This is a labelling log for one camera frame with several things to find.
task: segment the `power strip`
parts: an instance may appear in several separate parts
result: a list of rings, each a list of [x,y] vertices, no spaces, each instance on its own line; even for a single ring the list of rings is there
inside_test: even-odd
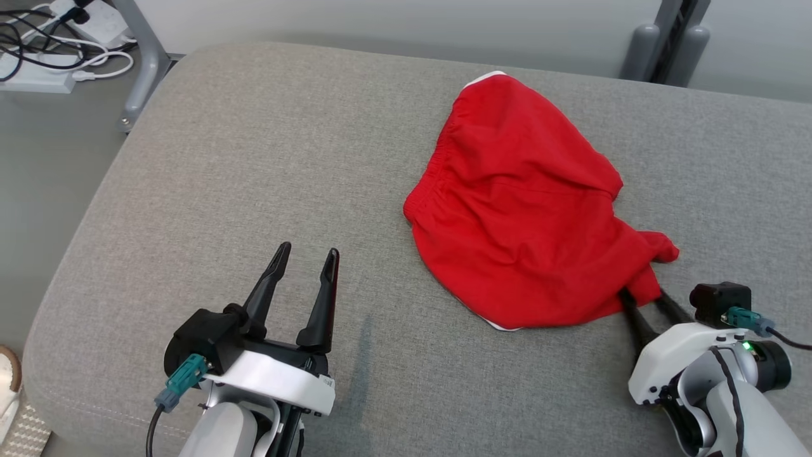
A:
[[[50,65],[69,66],[79,61],[75,55],[23,53],[30,59]],[[0,76],[11,74],[17,66],[17,58],[11,54],[0,57]],[[0,90],[15,92],[44,92],[48,94],[69,94],[76,81],[71,77],[73,71],[60,72],[40,67],[35,63],[23,61],[19,72],[8,81],[0,82]]]
[[[73,0],[54,0],[50,4],[51,12],[59,17],[70,11],[76,4]],[[131,37],[130,29],[119,10],[111,7],[103,0],[93,0],[84,10],[90,19],[84,24],[77,24],[73,20],[66,22],[79,32],[84,38],[104,46],[107,49],[124,45],[125,37]]]

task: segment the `white shoe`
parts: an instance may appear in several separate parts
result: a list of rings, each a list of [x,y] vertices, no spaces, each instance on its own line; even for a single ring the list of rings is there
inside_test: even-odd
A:
[[[21,370],[19,359],[11,349],[0,346],[0,444],[6,441],[19,408],[19,389],[23,384]]]

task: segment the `small white label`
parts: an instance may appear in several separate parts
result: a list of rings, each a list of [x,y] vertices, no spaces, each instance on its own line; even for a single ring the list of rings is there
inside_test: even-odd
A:
[[[334,380],[333,378],[331,378],[331,377],[327,377],[327,376],[324,376],[324,375],[319,375],[319,377],[318,377],[318,378],[319,378],[319,379],[321,379],[321,380],[322,380],[322,382],[324,382],[324,383],[325,383],[325,384],[327,384],[328,386],[330,386],[330,387],[332,387],[333,389],[335,389],[335,380]]]

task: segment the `gray upholstered cushion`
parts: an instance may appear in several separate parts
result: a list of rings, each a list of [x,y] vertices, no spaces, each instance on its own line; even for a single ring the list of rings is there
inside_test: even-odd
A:
[[[403,201],[460,89],[492,69],[271,43],[185,58],[42,304],[25,352],[37,410],[70,440],[142,455],[172,332],[198,307],[242,301],[289,240],[277,339],[295,339],[328,249],[342,254],[338,398],[330,417],[307,417],[306,455],[679,455],[665,415],[629,397],[622,316],[500,333],[417,254]],[[503,70],[615,164],[619,215],[682,249],[656,270],[684,306],[698,282],[739,281],[812,340],[812,106]],[[812,358],[790,353],[793,383],[769,398],[812,447]],[[200,401],[162,419],[156,455],[180,449]]]

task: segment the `white wall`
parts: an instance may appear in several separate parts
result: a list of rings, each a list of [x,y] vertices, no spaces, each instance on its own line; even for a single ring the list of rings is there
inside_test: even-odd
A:
[[[136,0],[166,52],[262,39],[617,77],[659,0]]]
[[[812,102],[812,1],[710,0],[695,89]]]

